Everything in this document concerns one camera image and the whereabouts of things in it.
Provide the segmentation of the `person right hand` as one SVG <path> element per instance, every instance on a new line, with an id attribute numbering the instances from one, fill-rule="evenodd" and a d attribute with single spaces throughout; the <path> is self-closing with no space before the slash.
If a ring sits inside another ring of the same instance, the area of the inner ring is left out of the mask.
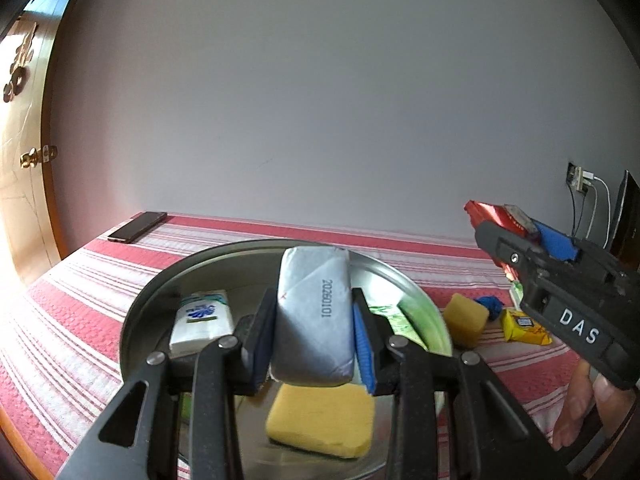
<path id="1" fill-rule="evenodd" d="M 567 395 L 552 434 L 552 448 L 559 451 L 572 445 L 582 429 L 590 408 L 597 408 L 605 434 L 612 437 L 634 405 L 632 390 L 620 390 L 602 374 L 590 378 L 591 366 L 580 360 L 570 378 Z"/>

